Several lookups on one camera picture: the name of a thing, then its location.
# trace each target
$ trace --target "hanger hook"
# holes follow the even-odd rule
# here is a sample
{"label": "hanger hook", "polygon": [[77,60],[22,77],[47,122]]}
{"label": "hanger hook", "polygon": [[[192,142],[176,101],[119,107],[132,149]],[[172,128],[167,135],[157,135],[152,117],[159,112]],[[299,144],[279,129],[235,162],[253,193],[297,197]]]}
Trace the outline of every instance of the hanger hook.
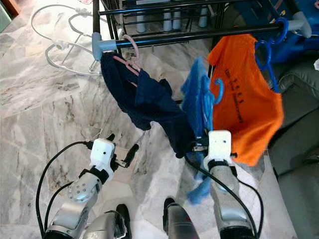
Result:
{"label": "hanger hook", "polygon": [[127,39],[134,47],[134,50],[135,50],[135,57],[137,60],[139,60],[140,58],[140,53],[139,53],[139,48],[138,46],[136,45],[136,42],[133,40],[133,38],[131,38],[129,35],[123,35],[123,38],[124,39]]}
{"label": "hanger hook", "polygon": [[279,44],[279,43],[281,43],[284,40],[284,38],[286,37],[286,35],[287,35],[288,27],[289,27],[288,20],[286,18],[284,18],[284,17],[279,17],[276,20],[276,23],[279,23],[279,22],[283,25],[283,31],[280,33],[279,37],[276,40],[269,39],[269,42],[271,44]]}
{"label": "hanger hook", "polygon": [[214,105],[218,104],[221,101],[221,98],[224,94],[224,82],[221,78],[218,78],[214,82],[215,85],[219,85],[219,92],[216,99],[214,99]]}

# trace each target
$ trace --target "blue plastic hanger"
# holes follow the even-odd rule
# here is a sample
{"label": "blue plastic hanger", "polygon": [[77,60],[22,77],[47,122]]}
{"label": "blue plastic hanger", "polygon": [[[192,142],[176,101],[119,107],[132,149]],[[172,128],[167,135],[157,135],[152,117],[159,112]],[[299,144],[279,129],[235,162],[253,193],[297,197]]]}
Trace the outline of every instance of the blue plastic hanger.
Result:
{"label": "blue plastic hanger", "polygon": [[277,23],[281,22],[284,26],[284,29],[281,32],[281,34],[279,35],[279,37],[276,40],[270,38],[268,41],[261,40],[261,41],[258,41],[255,43],[255,50],[256,51],[262,45],[266,48],[266,51],[267,51],[266,63],[264,65],[262,65],[260,60],[258,59],[256,53],[255,53],[255,58],[256,58],[256,63],[261,71],[268,70],[271,81],[273,83],[274,92],[279,93],[278,82],[276,80],[273,69],[271,67],[271,57],[272,57],[271,45],[279,44],[284,40],[284,38],[286,37],[287,32],[288,32],[289,24],[288,24],[287,19],[285,19],[283,17],[278,18],[276,20],[276,22]]}

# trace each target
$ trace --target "navy blue cloth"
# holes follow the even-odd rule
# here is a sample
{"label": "navy blue cloth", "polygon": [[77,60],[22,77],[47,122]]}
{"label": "navy blue cloth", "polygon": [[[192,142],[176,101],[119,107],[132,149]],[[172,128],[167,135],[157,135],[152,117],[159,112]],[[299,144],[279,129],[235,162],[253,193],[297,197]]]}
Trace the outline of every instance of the navy blue cloth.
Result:
{"label": "navy blue cloth", "polygon": [[103,54],[101,69],[104,81],[121,110],[142,130],[150,129],[151,121],[158,122],[176,156],[183,157],[191,151],[194,133],[185,112],[171,98],[172,90],[167,80],[157,82],[143,69],[136,76],[123,63],[114,60],[114,55],[121,57],[114,52]]}

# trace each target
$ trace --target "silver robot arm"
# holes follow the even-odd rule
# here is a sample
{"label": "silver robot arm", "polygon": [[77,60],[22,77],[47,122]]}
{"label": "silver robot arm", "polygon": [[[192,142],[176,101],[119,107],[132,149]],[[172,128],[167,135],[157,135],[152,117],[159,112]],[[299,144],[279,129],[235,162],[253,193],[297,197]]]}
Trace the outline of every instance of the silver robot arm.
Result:
{"label": "silver robot arm", "polygon": [[[239,197],[239,182],[231,170],[231,133],[227,130],[214,130],[208,134],[208,155],[204,167],[211,175],[223,182]],[[255,238],[248,215],[238,201],[221,185],[212,181],[211,195],[220,237]]]}
{"label": "silver robot arm", "polygon": [[[110,181],[119,165],[128,167],[138,150],[135,144],[125,160],[116,159],[115,145],[96,139],[90,155],[92,168],[83,170],[79,179],[68,187],[62,207],[45,232],[44,239],[78,239],[86,226],[89,212],[97,201],[102,185]],[[87,229],[84,238],[119,239],[125,236],[123,217],[109,211],[98,217]]]}

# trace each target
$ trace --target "black cable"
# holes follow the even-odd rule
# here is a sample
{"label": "black cable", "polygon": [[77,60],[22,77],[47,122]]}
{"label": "black cable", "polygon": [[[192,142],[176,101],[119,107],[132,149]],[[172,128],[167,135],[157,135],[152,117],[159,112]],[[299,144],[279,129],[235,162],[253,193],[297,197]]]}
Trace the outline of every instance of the black cable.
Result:
{"label": "black cable", "polygon": [[73,182],[69,182],[65,185],[63,185],[62,187],[60,187],[58,190],[56,190],[56,192],[53,194],[53,196],[50,199],[49,205],[46,209],[46,213],[45,213],[45,219],[44,219],[44,231],[46,231],[48,229],[48,220],[49,220],[49,214],[50,214],[50,210],[51,210],[51,206],[53,204],[53,201],[55,199],[55,197],[59,194],[59,192],[61,192],[64,188],[70,186]]}
{"label": "black cable", "polygon": [[196,170],[200,171],[201,173],[205,174],[206,176],[210,177],[212,180],[214,180],[216,183],[218,183],[220,186],[222,186],[231,196],[233,196],[236,201],[243,207],[243,209],[245,210],[250,223],[252,225],[253,228],[253,233],[254,233],[254,237],[258,239],[258,235],[257,235],[257,230],[256,230],[256,225],[254,222],[253,217],[250,214],[250,211],[248,210],[248,208],[246,207],[246,205],[243,203],[243,201],[230,189],[228,188],[223,182],[221,182],[219,179],[217,179],[216,177],[214,177],[213,175],[211,175],[209,172],[207,172],[206,170],[200,168],[199,166],[197,166],[195,163],[191,162],[189,160],[189,158],[184,155],[186,162],[192,166],[193,168],[195,168]]}
{"label": "black cable", "polygon": [[254,188],[253,186],[247,184],[247,183],[244,183],[243,181],[239,180],[238,179],[238,182],[240,182],[241,184],[245,185],[246,187],[249,187],[251,190],[253,190],[258,199],[259,199],[259,203],[260,203],[260,222],[259,222],[259,227],[258,227],[258,232],[257,232],[257,238],[260,237],[260,234],[261,234],[261,230],[263,228],[263,222],[264,222],[264,203],[263,203],[263,199],[261,198],[259,192],[257,191],[256,188]]}
{"label": "black cable", "polygon": [[51,158],[51,160],[47,163],[46,167],[44,168],[41,178],[39,180],[39,184],[38,184],[38,188],[36,190],[36,197],[35,197],[35,211],[36,211],[36,217],[38,220],[38,224],[39,224],[39,228],[40,228],[40,232],[41,232],[41,237],[44,237],[45,231],[43,229],[43,224],[42,224],[42,219],[41,219],[41,214],[40,214],[40,208],[39,208],[39,198],[40,198],[40,191],[41,191],[41,186],[42,186],[42,182],[45,176],[46,171],[48,170],[49,166],[51,165],[51,163],[61,154],[63,153],[65,150],[67,150],[69,147],[72,147],[76,144],[84,144],[86,146],[88,146],[88,142],[85,141],[78,141],[78,142],[74,142],[72,144],[69,144],[68,146],[66,146],[64,149],[62,149],[60,152],[58,152],[53,158]]}

